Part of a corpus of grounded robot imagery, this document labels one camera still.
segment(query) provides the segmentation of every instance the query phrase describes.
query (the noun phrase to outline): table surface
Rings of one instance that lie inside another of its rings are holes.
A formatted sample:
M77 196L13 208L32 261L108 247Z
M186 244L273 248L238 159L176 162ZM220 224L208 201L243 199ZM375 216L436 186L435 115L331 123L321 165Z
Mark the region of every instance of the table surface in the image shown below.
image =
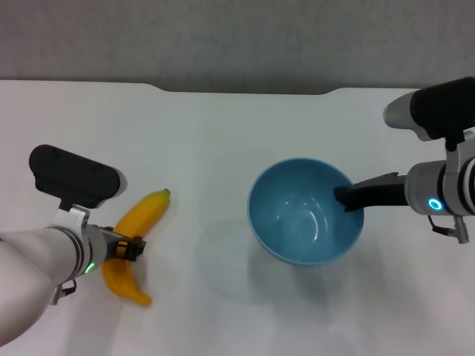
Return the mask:
M42 143L127 176L128 189L92 211L92 223L114 225L150 191L172 193L134 264L150 308L120 300L93 273L0 355L473 355L475 243L432 233L408 207L367 208L350 252L296 268L268 255L246 218L255 178L282 159L318 158L353 182L443 159L442 142L385 125L385 105L408 91L0 82L2 231L42 227L56 211L28 168Z

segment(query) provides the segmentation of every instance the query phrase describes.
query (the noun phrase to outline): bowl rim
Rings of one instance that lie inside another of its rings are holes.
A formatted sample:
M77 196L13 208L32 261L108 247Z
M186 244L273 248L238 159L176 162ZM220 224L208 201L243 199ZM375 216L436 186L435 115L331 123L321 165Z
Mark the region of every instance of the bowl rim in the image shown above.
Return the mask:
M251 194L252 194L252 191L254 191L254 187L256 185L256 183L259 181L259 179L267 172L269 171L270 169L274 168L276 165L280 165L282 163L285 163L285 162L288 162L288 161L299 161L299 160L302 160L302 161L312 161L312 162L316 162L316 163L321 163L323 165L326 165L332 169L334 169L335 171L339 172L344 178L346 178L348 180L348 182L350 182L351 184L353 184L353 182L351 181L351 179L345 174L343 173L342 171L340 171L338 168L336 168L334 165L331 165L327 162L324 162L324 161L321 161L319 159L316 159L316 158L308 158L308 157L295 157L295 158L288 158L288 159L282 159L281 161L279 162L276 162L274 163L273 165L270 165L269 167L267 167L266 169L264 169L262 171L261 174L259 174L259 176L256 178L256 180L254 181L254 183L252 183L252 186L251 186L251 189L249 190L249 194L247 196L247 220L249 222L249 225L251 226L251 229L252 229L252 233L254 234L254 236L256 237L256 239L258 239L259 243L261 244L261 246L264 247L264 249L269 252L272 256L274 256L275 258L277 258L278 260L281 260L282 262L285 262L285 263L289 263L290 265L294 265L294 266L318 266L318 265L323 265L325 263L329 263L329 262L332 262L334 260L337 260L338 258L340 258L341 256L343 256L344 254L346 254L355 244L356 244L356 241L358 241L358 238L360 237L361 235L361 232L363 231L363 225L364 225L364 209L362 209L362 220L363 220L363 223L361 224L361 227L359 228L358 230L358 233L356 235L356 238L353 240L353 242L348 246L348 248L346 248L345 250L343 250L342 252L340 252L339 254L335 255L334 257L332 258L329 258L327 260L322 260L322 261L318 261L318 262L298 262L298 261L294 261L294 260L290 260L284 256L281 256L279 255L277 252L273 251L268 245L266 245L263 240L261 240L261 238L259 237L259 234L256 232L256 230L254 229L254 226L252 224L252 221L251 221L251 214L249 213L249 203L251 201Z

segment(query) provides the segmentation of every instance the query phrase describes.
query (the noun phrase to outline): blue bowl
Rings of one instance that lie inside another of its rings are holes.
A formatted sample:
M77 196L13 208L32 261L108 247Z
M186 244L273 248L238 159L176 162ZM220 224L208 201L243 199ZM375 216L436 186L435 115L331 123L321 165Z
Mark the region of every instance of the blue bowl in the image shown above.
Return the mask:
M288 159L267 168L247 201L249 223L261 245L284 262L313 266L331 262L353 247L363 209L344 211L333 189L350 179L328 163Z

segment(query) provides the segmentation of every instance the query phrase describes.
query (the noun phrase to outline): yellow banana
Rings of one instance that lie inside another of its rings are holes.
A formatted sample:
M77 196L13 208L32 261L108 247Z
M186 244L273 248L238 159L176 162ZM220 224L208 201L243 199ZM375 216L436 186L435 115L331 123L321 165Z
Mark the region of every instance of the yellow banana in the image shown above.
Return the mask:
M155 222L165 213L170 191L155 191L140 200L116 225L114 231L126 237L144 237ZM131 262L114 258L102 264L102 276L113 293L144 306L151 297L142 293L131 273Z

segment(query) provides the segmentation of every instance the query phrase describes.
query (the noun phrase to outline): green indicator light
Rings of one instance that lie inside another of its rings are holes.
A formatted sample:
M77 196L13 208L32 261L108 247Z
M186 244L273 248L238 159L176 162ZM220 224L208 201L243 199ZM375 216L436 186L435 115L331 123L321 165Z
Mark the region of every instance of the green indicator light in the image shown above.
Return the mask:
M89 271L94 268L94 266L96 265L96 263L92 262L85 270L84 273L89 273Z

